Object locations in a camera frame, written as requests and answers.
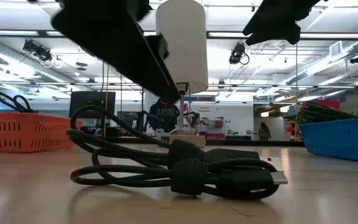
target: ceiling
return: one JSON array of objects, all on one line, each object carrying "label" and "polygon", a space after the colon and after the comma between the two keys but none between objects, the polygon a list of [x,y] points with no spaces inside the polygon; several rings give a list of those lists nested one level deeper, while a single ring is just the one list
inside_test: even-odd
[{"label": "ceiling", "polygon": [[[156,9],[164,1],[150,0]],[[208,31],[242,30],[253,16],[252,3],[258,6],[262,1],[244,0],[202,0],[206,11],[206,28]],[[53,30],[50,16],[59,7],[54,0],[41,1],[42,6],[31,6],[25,0],[0,1],[1,30]],[[143,30],[155,30],[155,11],[152,11],[141,23]],[[358,0],[320,1],[310,12],[310,15],[298,25],[303,32],[358,32]],[[102,82],[103,63],[80,51],[79,47],[68,39],[34,38],[36,43],[50,48],[52,53],[59,55],[64,61],[62,68],[51,67],[54,71],[78,82],[86,82],[95,78]],[[0,37],[0,44],[9,49],[26,55],[22,50],[25,38]],[[336,41],[302,40],[296,46],[286,41],[272,40],[247,48],[250,56],[248,66],[230,65],[228,62],[231,50],[241,40],[207,41],[208,76],[209,82],[217,84],[223,79],[226,83],[255,83],[276,84],[274,74],[289,74],[296,69],[296,54],[298,68],[318,58],[329,51],[329,46]],[[281,47],[287,47],[277,55]],[[86,71],[78,72],[76,62],[87,63]],[[109,67],[109,82],[120,82],[120,74]],[[105,67],[105,82],[107,81],[107,66]]]}]

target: wooden table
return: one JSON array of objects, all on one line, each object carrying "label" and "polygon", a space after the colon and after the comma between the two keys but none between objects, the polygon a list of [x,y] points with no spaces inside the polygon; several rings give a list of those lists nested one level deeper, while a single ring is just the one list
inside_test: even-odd
[{"label": "wooden table", "polygon": [[71,171],[91,164],[90,154],[81,149],[0,154],[0,223],[358,223],[358,162],[315,156],[304,148],[226,148],[280,157],[289,184],[253,202],[207,194],[184,197],[168,187],[87,187],[69,179]]}]

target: white cylinder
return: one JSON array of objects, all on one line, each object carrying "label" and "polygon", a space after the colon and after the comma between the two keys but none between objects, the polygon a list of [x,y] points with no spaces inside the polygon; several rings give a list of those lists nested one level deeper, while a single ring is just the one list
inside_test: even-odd
[{"label": "white cylinder", "polygon": [[208,89],[205,10],[194,0],[169,0],[159,5],[156,30],[168,43],[164,60],[175,83],[189,83],[187,93]]}]

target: plastic bin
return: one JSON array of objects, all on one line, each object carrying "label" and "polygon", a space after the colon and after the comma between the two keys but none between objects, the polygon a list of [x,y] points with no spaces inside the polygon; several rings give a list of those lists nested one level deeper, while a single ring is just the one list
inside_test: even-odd
[{"label": "plastic bin", "polygon": [[358,161],[358,119],[300,125],[309,153]]},{"label": "plastic bin", "polygon": [[[76,122],[79,129],[82,121]],[[70,119],[35,113],[0,113],[0,152],[39,152],[73,147]]]}]

